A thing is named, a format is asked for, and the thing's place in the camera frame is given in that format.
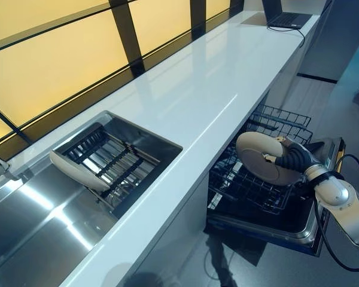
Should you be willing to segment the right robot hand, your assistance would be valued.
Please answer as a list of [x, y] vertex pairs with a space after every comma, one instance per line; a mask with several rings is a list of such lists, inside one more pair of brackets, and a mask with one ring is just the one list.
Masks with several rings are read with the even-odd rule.
[[278, 137], [276, 139], [286, 149], [287, 153], [280, 157], [266, 154], [263, 157], [267, 162], [299, 173], [305, 173], [308, 168], [317, 164], [317, 161], [311, 152], [303, 145], [292, 141], [287, 137]]

